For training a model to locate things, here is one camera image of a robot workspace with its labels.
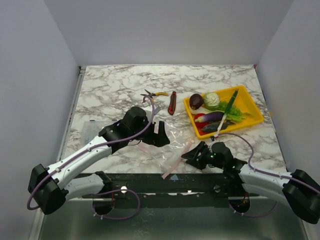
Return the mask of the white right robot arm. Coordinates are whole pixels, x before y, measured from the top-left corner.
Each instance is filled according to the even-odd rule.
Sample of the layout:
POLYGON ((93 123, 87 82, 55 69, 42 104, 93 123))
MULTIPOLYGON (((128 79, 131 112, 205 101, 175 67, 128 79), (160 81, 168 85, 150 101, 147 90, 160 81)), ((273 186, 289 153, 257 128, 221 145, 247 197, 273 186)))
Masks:
POLYGON ((199 170, 207 166, 221 169, 236 196, 246 192, 267 197, 289 206, 305 222, 317 224, 320 220, 320 185, 303 170, 276 172, 255 168, 233 157, 223 142, 208 146, 202 141, 181 157, 199 170))

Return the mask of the green scallion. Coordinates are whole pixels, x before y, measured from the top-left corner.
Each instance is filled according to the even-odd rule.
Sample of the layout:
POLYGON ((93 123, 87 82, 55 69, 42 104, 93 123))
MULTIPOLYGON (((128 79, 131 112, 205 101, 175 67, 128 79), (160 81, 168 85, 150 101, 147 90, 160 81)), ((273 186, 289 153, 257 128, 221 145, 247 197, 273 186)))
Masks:
POLYGON ((219 133, 220 133, 220 130, 222 129, 222 126, 223 126, 223 124, 224 124, 224 122, 225 122, 225 120, 226 120, 226 118, 227 118, 227 116, 228 116, 228 114, 229 114, 229 112, 230 112, 230 110, 231 110, 231 108, 232 108, 232 105, 233 105, 233 103, 234 103, 235 100, 236 100, 236 97, 237 97, 237 95, 238 95, 238 92, 239 92, 239 90, 236 89, 236 90, 234 91, 233 95, 231 96, 231 98, 230 98, 230 100, 229 100, 229 102, 228 102, 228 104, 227 104, 227 106, 226 106, 226 108, 225 108, 225 110, 224 110, 224 114, 223 114, 222 119, 221 119, 221 121, 220 121, 220 124, 219 124, 219 126, 218 126, 218 128, 217 128, 217 131, 216 131, 216 133, 215 133, 215 135, 214 135, 215 138, 218 138, 219 133))

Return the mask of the green celery stalk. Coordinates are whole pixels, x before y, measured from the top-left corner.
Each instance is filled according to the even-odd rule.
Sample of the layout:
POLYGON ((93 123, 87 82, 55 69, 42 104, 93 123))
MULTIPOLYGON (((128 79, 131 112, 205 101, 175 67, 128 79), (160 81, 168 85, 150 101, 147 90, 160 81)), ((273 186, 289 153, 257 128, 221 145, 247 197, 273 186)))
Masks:
MULTIPOLYGON (((189 111, 191 114, 193 115, 197 115, 197 114, 210 114, 210 113, 221 113, 222 115, 224 114, 224 111, 221 110, 209 110, 205 107, 200 107, 198 109, 192 109, 191 107, 189 107, 189 111)), ((234 122, 241 122, 243 119, 246 119, 247 117, 252 117, 253 115, 250 112, 241 112, 239 109, 233 111, 231 110, 226 119, 227 120, 231 120, 234 122)))

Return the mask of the clear zip top bag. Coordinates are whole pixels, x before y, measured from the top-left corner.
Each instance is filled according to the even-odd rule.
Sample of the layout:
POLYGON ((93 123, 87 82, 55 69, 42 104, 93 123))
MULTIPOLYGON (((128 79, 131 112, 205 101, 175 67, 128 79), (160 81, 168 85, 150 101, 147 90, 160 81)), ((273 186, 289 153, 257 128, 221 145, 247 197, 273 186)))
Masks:
POLYGON ((155 147, 140 143, 137 148, 155 160, 161 178, 167 179, 182 162, 181 155, 190 150, 196 141, 196 137, 188 127, 175 127, 166 122, 164 128, 169 144, 163 147, 155 147))

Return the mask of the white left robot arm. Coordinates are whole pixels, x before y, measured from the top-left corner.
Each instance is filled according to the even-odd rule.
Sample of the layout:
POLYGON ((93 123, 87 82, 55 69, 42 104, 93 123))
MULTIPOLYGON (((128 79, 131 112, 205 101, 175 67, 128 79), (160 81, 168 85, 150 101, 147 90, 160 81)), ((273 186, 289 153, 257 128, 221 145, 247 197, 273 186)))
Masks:
POLYGON ((126 186, 114 187, 112 180, 102 171, 80 177, 80 173, 125 148, 132 141, 163 147, 170 144, 165 123, 153 121, 158 110, 154 106, 131 107, 118 121, 104 126, 85 146, 70 156, 47 167, 36 165, 30 175, 27 190, 30 194, 27 209, 41 209, 49 215, 68 200, 84 197, 113 197, 126 194, 126 186))

